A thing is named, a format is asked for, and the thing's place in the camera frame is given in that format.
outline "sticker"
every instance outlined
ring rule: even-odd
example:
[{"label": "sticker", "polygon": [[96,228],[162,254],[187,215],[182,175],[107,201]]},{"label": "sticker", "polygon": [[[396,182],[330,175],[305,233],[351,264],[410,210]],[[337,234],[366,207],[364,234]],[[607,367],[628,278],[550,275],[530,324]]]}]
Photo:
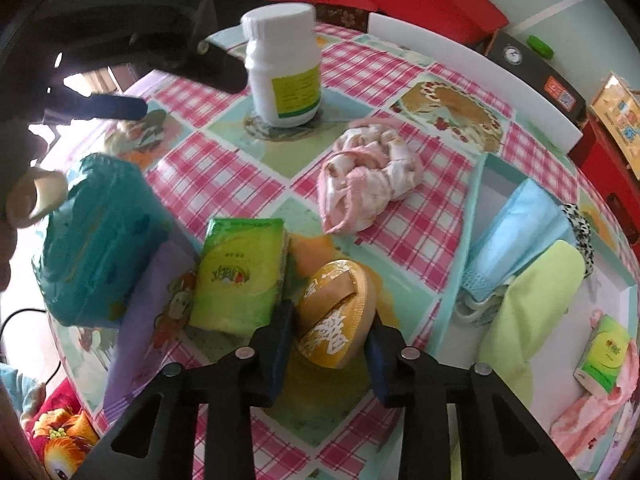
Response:
[{"label": "sticker", "polygon": [[552,75],[546,80],[545,91],[551,95],[553,99],[558,101],[566,111],[570,112],[572,108],[574,108],[575,97],[569,94],[564,86]]},{"label": "sticker", "polygon": [[631,106],[629,106],[628,103],[624,103],[624,104],[625,104],[624,107],[618,106],[618,109],[620,110],[620,115],[618,116],[616,123],[618,124],[618,127],[620,127],[620,129],[629,125],[635,126],[636,123],[638,122],[638,116],[633,111]]},{"label": "sticker", "polygon": [[306,114],[320,102],[320,66],[271,80],[281,119]]},{"label": "sticker", "polygon": [[519,65],[522,63],[522,53],[517,48],[511,45],[507,45],[502,51],[504,59],[512,65]]},{"label": "sticker", "polygon": [[633,140],[636,138],[636,131],[631,126],[627,126],[622,133],[626,137],[626,140],[628,140],[629,142],[633,142]]}]

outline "black cable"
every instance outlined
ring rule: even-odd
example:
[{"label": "black cable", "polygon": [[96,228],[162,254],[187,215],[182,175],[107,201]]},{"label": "black cable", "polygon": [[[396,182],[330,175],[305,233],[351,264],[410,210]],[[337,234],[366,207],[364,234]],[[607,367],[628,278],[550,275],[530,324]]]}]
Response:
[{"label": "black cable", "polygon": [[53,378],[56,376],[56,374],[60,371],[60,367],[62,366],[62,361],[58,361],[58,366],[56,367],[56,371],[53,372],[50,376],[49,379],[47,379],[44,383],[45,386],[49,386],[49,383],[53,380]]},{"label": "black cable", "polygon": [[[15,312],[12,312],[2,322],[2,326],[0,326],[0,342],[2,341],[2,335],[4,334],[4,329],[6,328],[6,324],[9,323],[9,321],[11,321],[12,317],[17,316],[21,312],[39,312],[41,314],[46,314],[47,313],[47,311],[44,310],[43,308],[19,308]],[[56,374],[60,370],[61,366],[62,366],[62,361],[58,361],[58,366],[56,367],[56,371],[52,373],[52,375],[49,377],[49,379],[47,379],[47,381],[45,382],[45,386],[47,386],[53,380],[53,378],[56,376]]]},{"label": "black cable", "polygon": [[0,341],[2,341],[2,334],[4,334],[4,328],[6,327],[6,324],[9,323],[9,321],[11,321],[13,316],[17,316],[18,314],[20,314],[21,312],[41,312],[42,314],[46,314],[47,311],[44,310],[43,308],[19,308],[18,310],[16,310],[15,312],[12,312],[11,314],[9,314],[9,316],[7,316],[7,318],[2,322],[2,326],[0,326]]}]

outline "wall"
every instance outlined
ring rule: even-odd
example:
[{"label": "wall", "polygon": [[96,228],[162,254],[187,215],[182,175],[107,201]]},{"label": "wall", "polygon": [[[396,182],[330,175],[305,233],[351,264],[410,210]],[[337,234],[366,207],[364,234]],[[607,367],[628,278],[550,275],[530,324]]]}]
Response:
[{"label": "wall", "polygon": [[551,64],[591,100],[613,70],[640,88],[640,52],[603,0],[491,0],[510,20],[507,32],[534,34],[556,52]]}]

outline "light green cloth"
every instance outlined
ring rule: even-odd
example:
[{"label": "light green cloth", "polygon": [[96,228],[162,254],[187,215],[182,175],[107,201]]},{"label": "light green cloth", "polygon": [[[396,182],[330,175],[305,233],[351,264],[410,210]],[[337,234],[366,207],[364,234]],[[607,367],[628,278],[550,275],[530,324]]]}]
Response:
[{"label": "light green cloth", "polygon": [[[533,396],[531,359],[567,312],[584,276],[584,259],[558,240],[507,289],[484,335],[478,362],[488,363],[525,406]],[[460,444],[451,456],[451,478],[460,480]]]}]

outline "crumpled pink fabric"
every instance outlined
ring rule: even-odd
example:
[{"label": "crumpled pink fabric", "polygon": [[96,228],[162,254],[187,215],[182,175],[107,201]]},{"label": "crumpled pink fabric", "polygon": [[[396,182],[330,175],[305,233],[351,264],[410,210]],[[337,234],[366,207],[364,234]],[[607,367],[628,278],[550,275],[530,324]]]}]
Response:
[{"label": "crumpled pink fabric", "polygon": [[318,176],[318,204],[326,234],[353,234],[373,224],[389,201],[402,200],[422,182],[420,157],[394,126],[365,118],[350,123]]},{"label": "crumpled pink fabric", "polygon": [[[598,324],[602,311],[591,316],[591,327]],[[587,449],[591,440],[604,434],[616,412],[631,398],[638,383],[638,346],[631,339],[616,387],[607,399],[584,394],[551,425],[551,439],[567,460]]]}]

